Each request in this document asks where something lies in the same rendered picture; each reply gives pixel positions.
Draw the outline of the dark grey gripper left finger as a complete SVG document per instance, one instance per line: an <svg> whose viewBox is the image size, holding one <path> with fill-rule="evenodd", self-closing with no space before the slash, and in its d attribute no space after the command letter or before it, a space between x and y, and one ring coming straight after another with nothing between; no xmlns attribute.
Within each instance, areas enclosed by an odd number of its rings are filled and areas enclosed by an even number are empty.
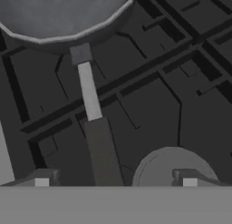
<svg viewBox="0 0 232 224"><path fill-rule="evenodd" d="M2 187L56 187L60 185L59 178L57 169L38 169L22 179L2 184Z"/></svg>

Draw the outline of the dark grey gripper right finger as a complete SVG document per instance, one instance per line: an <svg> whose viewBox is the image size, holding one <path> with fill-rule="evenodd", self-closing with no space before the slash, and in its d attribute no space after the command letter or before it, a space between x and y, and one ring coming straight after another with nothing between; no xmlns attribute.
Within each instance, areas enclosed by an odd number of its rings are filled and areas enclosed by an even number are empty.
<svg viewBox="0 0 232 224"><path fill-rule="evenodd" d="M214 180L204 176L198 170L174 169L172 171L172 185L179 187L231 187L219 180Z"/></svg>

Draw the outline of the black stove hob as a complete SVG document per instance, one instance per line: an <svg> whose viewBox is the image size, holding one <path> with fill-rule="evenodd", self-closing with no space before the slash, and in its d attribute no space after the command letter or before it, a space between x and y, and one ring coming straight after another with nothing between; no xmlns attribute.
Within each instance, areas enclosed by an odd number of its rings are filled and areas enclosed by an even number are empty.
<svg viewBox="0 0 232 224"><path fill-rule="evenodd" d="M176 8L138 0L130 21L93 50L93 75L126 185L165 147L193 151L232 184L232 14L212 0ZM0 122L16 178L57 169L93 184L78 73L66 54L26 48L0 31Z"/></svg>

